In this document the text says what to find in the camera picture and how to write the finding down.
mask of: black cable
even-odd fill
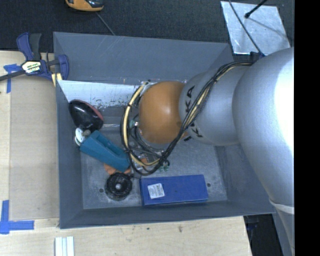
[[[210,94],[210,91],[213,87],[213,85],[219,80],[219,78],[221,76],[223,76],[226,72],[228,72],[231,68],[236,67],[236,66],[250,66],[252,65],[253,62],[248,62],[248,61],[237,61],[237,62],[231,62],[228,64],[225,64],[223,66],[221,66],[219,68],[219,70],[216,72],[216,74],[204,85],[204,87],[201,89],[200,93],[197,95],[196,99],[194,100],[190,111],[186,114],[181,128],[178,132],[178,135],[176,136],[176,138],[169,144],[169,146],[166,148],[166,150],[164,152],[161,153],[161,155],[155,155],[155,153],[152,152],[152,148],[149,147],[148,145],[145,144],[144,146],[141,145],[141,143],[143,141],[138,141],[138,136],[137,136],[137,127],[134,128],[134,132],[135,135],[131,137],[140,145],[142,146],[142,148],[146,149],[146,154],[151,154],[151,155],[155,155],[158,158],[158,162],[156,163],[156,165],[151,169],[148,170],[143,166],[143,169],[146,171],[145,172],[141,172],[140,170],[138,170],[135,167],[135,164],[132,160],[131,157],[129,157],[130,159],[130,163],[132,168],[139,173],[142,176],[148,176],[153,174],[158,168],[160,168],[164,163],[167,163],[168,165],[170,164],[168,161],[168,157],[170,156],[170,154],[172,153],[172,151],[174,150],[175,146],[177,145],[177,143],[180,141],[180,139],[183,137],[183,134],[185,133],[185,131],[190,127],[190,125],[196,120],[196,118],[199,116],[199,114],[201,113],[202,109],[205,107],[207,101],[208,101],[208,97]],[[123,126],[123,122],[124,122],[124,115],[122,116],[121,119],[121,138],[122,138],[122,143],[124,144],[124,137],[123,137],[123,131],[122,131],[122,126]],[[129,135],[131,134],[131,129],[129,127],[127,127],[127,138],[129,139]],[[133,152],[133,150],[139,150],[137,148],[133,148],[130,146],[130,144],[128,143],[128,147],[126,147],[126,151],[131,153],[135,158],[139,158],[138,156],[135,155],[135,153]]]
[[[254,7],[251,11],[247,12],[247,13],[244,15],[244,17],[245,17],[246,19],[249,18],[250,15],[251,15],[252,13],[254,13],[257,9],[259,9],[260,6],[262,6],[266,1],[268,1],[268,0],[263,0],[263,1],[262,1],[261,3],[259,3],[256,7]]]
[[[234,14],[235,14],[235,16],[237,17],[238,21],[240,22],[241,26],[243,27],[244,31],[246,32],[247,36],[249,37],[249,39],[250,39],[251,42],[253,43],[254,47],[258,50],[258,53],[259,53],[259,54],[262,54],[263,56],[265,56],[264,53],[261,51],[261,49],[260,49],[260,48],[257,46],[257,44],[255,43],[255,41],[253,40],[253,38],[251,37],[251,35],[249,34],[249,32],[247,31],[245,25],[242,23],[242,21],[241,21],[240,17],[238,16],[238,14],[237,14],[237,12],[236,12],[233,4],[231,3],[231,0],[229,0],[229,4],[230,4],[230,6],[231,6],[231,8],[232,8],[232,10],[233,10],[233,12],[234,12]]]
[[[95,12],[95,14],[99,17],[99,19],[103,22],[103,24],[108,28],[108,30],[111,32],[112,35],[116,35],[112,29],[108,26],[108,24],[105,22],[105,20],[100,16],[99,13]]]

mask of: black carpet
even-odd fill
[[[260,0],[236,1],[258,4]],[[277,6],[294,46],[295,0],[269,0]],[[117,36],[229,43],[219,0],[106,0],[99,13]],[[0,49],[17,50],[16,38],[42,33],[41,52],[53,52],[53,32],[111,35],[95,13],[73,11],[64,0],[0,2]],[[282,256],[271,215],[245,217],[253,256]]]

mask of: white label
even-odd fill
[[[161,183],[149,185],[148,190],[151,199],[165,196],[164,188],[162,187]]]

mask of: black round object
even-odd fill
[[[107,179],[104,186],[105,193],[113,200],[123,200],[132,190],[130,177],[122,172],[116,172]]]
[[[90,130],[93,133],[104,125],[101,113],[82,100],[72,100],[69,103],[69,112],[76,127],[83,131]]]

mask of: gray cylinder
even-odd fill
[[[248,69],[234,91],[232,113],[243,151],[294,248],[293,48],[270,54]]]
[[[192,138],[215,146],[239,143],[233,121],[232,99],[237,83],[247,69],[248,66],[237,66],[213,86],[205,107],[187,130]],[[216,72],[217,69],[196,75],[184,86],[179,100],[179,114],[182,120],[201,89]]]

